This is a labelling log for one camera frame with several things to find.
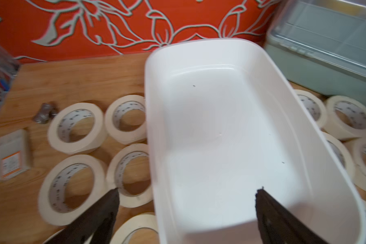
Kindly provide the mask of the masking tape roll seven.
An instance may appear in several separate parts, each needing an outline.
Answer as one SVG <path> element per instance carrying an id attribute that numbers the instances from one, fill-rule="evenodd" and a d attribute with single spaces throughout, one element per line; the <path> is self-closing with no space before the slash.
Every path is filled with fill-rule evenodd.
<path id="1" fill-rule="evenodd" d="M 346 170 L 349 178 L 351 179 L 351 181 L 353 181 L 356 168 L 350 152 L 340 140 L 336 139 L 335 137 L 326 132 L 323 132 L 323 135 L 326 138 L 331 149 L 337 156 L 338 161 L 342 164 L 342 166 Z"/>

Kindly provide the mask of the masking tape roll nine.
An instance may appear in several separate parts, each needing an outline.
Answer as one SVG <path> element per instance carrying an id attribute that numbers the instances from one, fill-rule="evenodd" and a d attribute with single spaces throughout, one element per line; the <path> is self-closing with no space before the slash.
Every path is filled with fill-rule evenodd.
<path id="1" fill-rule="evenodd" d="M 323 129 L 339 140 L 366 137 L 366 106 L 346 96 L 324 101 L 328 119 Z"/>

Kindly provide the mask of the masking tape roll five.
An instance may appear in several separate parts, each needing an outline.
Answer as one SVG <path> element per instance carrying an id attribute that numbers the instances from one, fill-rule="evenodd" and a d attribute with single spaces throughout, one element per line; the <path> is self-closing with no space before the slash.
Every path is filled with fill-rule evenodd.
<path id="1" fill-rule="evenodd" d="M 133 195 L 124 188 L 123 183 L 127 165 L 136 158 L 148 156 L 148 145 L 136 143 L 122 149 L 111 160 L 106 173 L 106 187 L 108 190 L 118 189 L 121 206 L 137 208 L 153 201 L 152 185 L 143 192 Z"/>

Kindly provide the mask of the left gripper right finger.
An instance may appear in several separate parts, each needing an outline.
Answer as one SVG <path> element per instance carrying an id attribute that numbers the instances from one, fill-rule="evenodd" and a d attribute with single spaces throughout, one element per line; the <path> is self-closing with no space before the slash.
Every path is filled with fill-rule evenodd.
<path id="1" fill-rule="evenodd" d="M 264 244 L 326 243 L 263 188 L 255 195 L 255 209 Z"/>

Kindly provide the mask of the masking tape roll ten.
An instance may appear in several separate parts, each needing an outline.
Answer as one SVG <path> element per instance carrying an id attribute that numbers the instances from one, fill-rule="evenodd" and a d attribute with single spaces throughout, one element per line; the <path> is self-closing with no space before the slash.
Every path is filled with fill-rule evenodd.
<path id="1" fill-rule="evenodd" d="M 140 229 L 150 229 L 159 232 L 157 219 L 154 212 L 142 213 L 127 220 L 113 235 L 111 244 L 128 244 Z"/>

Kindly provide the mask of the masking tape roll four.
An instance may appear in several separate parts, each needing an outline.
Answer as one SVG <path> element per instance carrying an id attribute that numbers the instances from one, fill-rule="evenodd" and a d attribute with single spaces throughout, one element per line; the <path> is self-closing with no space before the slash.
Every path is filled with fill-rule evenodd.
<path id="1" fill-rule="evenodd" d="M 71 142 L 70 132 L 81 120 L 93 118 L 90 132 L 82 139 Z M 99 148 L 108 137 L 104 113 L 92 103 L 76 103 L 60 111 L 50 123 L 47 138 L 52 148 L 67 155 L 87 154 Z"/>

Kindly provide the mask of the masking tape roll eight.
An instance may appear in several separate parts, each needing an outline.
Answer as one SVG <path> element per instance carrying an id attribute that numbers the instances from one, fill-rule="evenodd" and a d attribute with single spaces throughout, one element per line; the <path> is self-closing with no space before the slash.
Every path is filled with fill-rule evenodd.
<path id="1" fill-rule="evenodd" d="M 323 102 L 318 97 L 305 90 L 295 89 L 295 93 L 316 122 L 317 126 L 323 128 L 328 119 L 327 110 Z"/>

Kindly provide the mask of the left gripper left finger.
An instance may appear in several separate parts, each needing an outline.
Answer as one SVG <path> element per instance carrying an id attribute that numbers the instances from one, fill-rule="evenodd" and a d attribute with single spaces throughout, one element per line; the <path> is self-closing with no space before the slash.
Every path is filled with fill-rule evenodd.
<path id="1" fill-rule="evenodd" d="M 52 237 L 48 244 L 108 244 L 119 209 L 118 189 L 108 191 L 62 232 Z"/>

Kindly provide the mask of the white plastic storage tray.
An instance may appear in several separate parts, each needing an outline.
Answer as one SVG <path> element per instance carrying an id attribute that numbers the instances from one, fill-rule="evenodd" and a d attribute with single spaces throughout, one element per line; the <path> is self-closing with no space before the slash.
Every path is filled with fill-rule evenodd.
<path id="1" fill-rule="evenodd" d="M 330 244 L 365 244 L 360 196 L 268 54 L 244 39 L 165 46 L 145 63 L 162 244 L 259 244 L 266 190 Z"/>

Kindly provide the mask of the masking tape roll one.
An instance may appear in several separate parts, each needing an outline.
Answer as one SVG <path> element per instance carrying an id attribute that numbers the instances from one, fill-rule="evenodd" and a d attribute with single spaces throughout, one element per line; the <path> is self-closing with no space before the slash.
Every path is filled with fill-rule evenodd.
<path id="1" fill-rule="evenodd" d="M 145 98 L 140 95 L 127 95 L 115 100 L 106 110 L 105 127 L 108 134 L 117 142 L 130 145 L 143 141 L 147 138 L 146 122 L 143 122 L 139 128 L 132 131 L 123 131 L 119 129 L 122 117 L 129 111 L 139 110 L 146 113 Z"/>

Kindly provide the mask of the masking tape roll eleven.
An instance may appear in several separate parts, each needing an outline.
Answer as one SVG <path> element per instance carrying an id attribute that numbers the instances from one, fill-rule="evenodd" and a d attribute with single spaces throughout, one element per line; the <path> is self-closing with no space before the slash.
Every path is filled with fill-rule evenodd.
<path id="1" fill-rule="evenodd" d="M 355 164 L 355 176 L 353 182 L 362 190 L 366 191 L 366 138 L 358 138 L 346 142 L 348 149 Z"/>

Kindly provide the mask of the masking tape roll three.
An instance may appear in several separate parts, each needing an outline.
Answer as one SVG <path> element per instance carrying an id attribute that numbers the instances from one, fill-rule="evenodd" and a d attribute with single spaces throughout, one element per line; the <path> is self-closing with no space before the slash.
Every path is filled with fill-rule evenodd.
<path id="1" fill-rule="evenodd" d="M 81 170 L 93 173 L 93 187 L 88 198 L 77 208 L 66 204 L 65 191 L 71 178 Z M 58 163 L 45 177 L 38 196 L 38 210 L 47 223 L 65 226 L 72 223 L 107 192 L 107 166 L 90 155 L 74 155 Z"/>

